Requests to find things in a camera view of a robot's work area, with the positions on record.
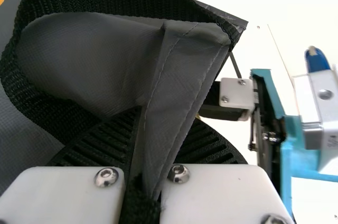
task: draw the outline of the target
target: stitching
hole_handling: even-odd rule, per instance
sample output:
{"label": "stitching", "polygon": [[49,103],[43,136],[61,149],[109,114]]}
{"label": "stitching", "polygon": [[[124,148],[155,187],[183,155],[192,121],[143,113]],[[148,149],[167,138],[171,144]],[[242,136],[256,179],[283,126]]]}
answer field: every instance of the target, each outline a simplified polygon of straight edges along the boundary
{"label": "stitching", "polygon": [[161,78],[161,76],[162,76],[162,72],[163,72],[165,63],[166,63],[167,60],[168,60],[169,55],[172,53],[172,51],[174,50],[175,46],[176,46],[177,43],[182,39],[182,37],[188,35],[188,34],[189,34],[194,28],[196,28],[197,25],[199,25],[199,24],[200,24],[200,23],[198,22],[195,26],[193,26],[191,29],[189,29],[187,32],[185,32],[180,38],[178,38],[177,41],[174,43],[173,47],[169,50],[168,55],[167,55],[167,57],[166,57],[165,60],[164,60],[163,66],[162,66],[162,68],[161,68],[161,71],[159,72],[159,76],[158,76],[158,78],[157,78],[155,87],[154,87],[154,89],[153,89],[153,91],[152,91],[152,94],[151,94],[151,96],[150,96],[148,105],[147,105],[147,107],[146,107],[146,111],[144,112],[144,130],[145,130],[145,128],[146,128],[146,119],[147,119],[148,107],[149,107],[149,105],[150,105],[150,103],[151,103],[151,101],[152,101],[152,99],[153,99],[153,95],[154,95],[154,93],[155,93],[155,90],[156,90],[156,88],[157,88],[157,85],[158,85],[158,83],[159,83],[159,80],[160,80],[160,78]]}
{"label": "stitching", "polygon": [[[193,102],[191,103],[191,106],[190,106],[190,108],[189,108],[189,111],[186,113],[186,116],[185,116],[184,120],[182,121],[182,123],[181,123],[181,125],[180,125],[180,129],[179,129],[178,133],[176,134],[175,140],[172,141],[172,144],[171,144],[171,147],[170,147],[171,150],[168,152],[167,157],[166,157],[166,159],[165,159],[165,162],[163,162],[163,165],[162,165],[162,167],[161,167],[161,170],[162,170],[162,171],[161,171],[161,173],[160,173],[160,175],[159,175],[160,177],[163,176],[163,166],[164,166],[164,164],[168,161],[169,155],[170,155],[170,153],[171,153],[171,151],[172,151],[172,147],[173,147],[174,143],[176,142],[177,137],[179,136],[179,134],[180,134],[180,132],[181,132],[181,130],[182,130],[182,126],[183,126],[184,122],[186,121],[186,118],[188,117],[188,115],[189,115],[189,113],[190,113],[190,111],[191,111],[191,109],[192,109],[192,106],[194,105],[194,103],[196,102],[198,96],[200,95],[200,92],[201,92],[202,86],[203,86],[203,84],[204,84],[204,82],[205,82],[206,76],[207,76],[208,72],[210,71],[210,69],[211,69],[211,67],[212,67],[212,65],[213,65],[213,63],[214,63],[214,61],[215,61],[215,59],[218,57],[219,53],[221,52],[221,49],[222,49],[224,46],[225,46],[225,45],[222,45],[222,46],[220,47],[220,49],[218,50],[216,56],[213,58],[213,60],[212,60],[212,62],[211,62],[211,64],[210,64],[210,66],[209,66],[208,69],[206,70],[206,73],[205,73],[205,75],[204,75],[204,78],[203,78],[202,84],[201,84],[201,86],[200,86],[200,89],[199,89],[199,91],[198,91],[198,94],[196,95],[195,100],[193,100]],[[157,181],[157,183],[156,183],[156,185],[155,185],[155,188],[157,188],[157,187],[159,186],[159,183],[160,183],[160,180]]]}

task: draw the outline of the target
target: black webbing strap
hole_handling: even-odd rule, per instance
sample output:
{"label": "black webbing strap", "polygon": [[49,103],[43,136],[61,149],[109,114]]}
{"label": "black webbing strap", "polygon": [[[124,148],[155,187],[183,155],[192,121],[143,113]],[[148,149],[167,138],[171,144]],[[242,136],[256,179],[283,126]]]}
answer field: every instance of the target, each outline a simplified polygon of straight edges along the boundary
{"label": "black webbing strap", "polygon": [[97,124],[99,119],[75,102],[55,98],[33,86],[19,68],[15,51],[23,29],[30,22],[43,15],[62,12],[98,12],[217,23],[229,35],[231,49],[240,36],[232,24],[192,0],[21,0],[13,36],[0,61],[1,82],[14,106],[62,143]]}
{"label": "black webbing strap", "polygon": [[128,181],[141,107],[114,115],[71,140],[48,166],[113,166]]}

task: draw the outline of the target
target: aluminum part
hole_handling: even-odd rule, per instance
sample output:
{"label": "aluminum part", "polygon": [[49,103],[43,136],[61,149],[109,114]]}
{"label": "aluminum part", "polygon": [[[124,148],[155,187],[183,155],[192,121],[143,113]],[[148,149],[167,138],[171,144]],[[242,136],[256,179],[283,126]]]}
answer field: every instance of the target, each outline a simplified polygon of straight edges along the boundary
{"label": "aluminum part", "polygon": [[310,73],[309,78],[323,129],[321,149],[338,149],[335,140],[338,138],[338,84],[335,73],[324,70]]}

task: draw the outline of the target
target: gray fabric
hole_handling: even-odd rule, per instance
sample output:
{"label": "gray fabric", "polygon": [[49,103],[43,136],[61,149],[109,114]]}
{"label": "gray fabric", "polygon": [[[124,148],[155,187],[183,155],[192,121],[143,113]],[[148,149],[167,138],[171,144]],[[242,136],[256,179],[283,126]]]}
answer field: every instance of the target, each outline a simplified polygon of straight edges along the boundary
{"label": "gray fabric", "polygon": [[13,106],[0,83],[0,195],[22,171],[44,165],[62,148]]}
{"label": "gray fabric", "polygon": [[[18,2],[0,6],[6,23],[0,26],[0,50],[11,36]],[[133,172],[142,168],[145,191],[157,198],[229,45],[215,24],[67,13],[30,24],[17,56],[36,86],[103,119],[144,107],[137,147],[143,163]],[[2,95],[0,184],[5,188],[22,170],[46,163],[62,145]]]}

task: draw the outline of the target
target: nylon strap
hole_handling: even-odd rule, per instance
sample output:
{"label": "nylon strap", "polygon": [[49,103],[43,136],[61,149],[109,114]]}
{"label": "nylon strap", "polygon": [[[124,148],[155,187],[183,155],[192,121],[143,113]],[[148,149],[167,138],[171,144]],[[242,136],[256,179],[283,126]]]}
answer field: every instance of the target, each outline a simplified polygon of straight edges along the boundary
{"label": "nylon strap", "polygon": [[37,89],[19,68],[15,51],[21,33],[29,23],[43,15],[63,12],[98,12],[217,23],[228,34],[231,47],[240,36],[232,24],[192,0],[21,0],[13,36],[0,61],[1,82],[9,99],[21,113],[64,144],[100,120],[71,100],[58,99]]}

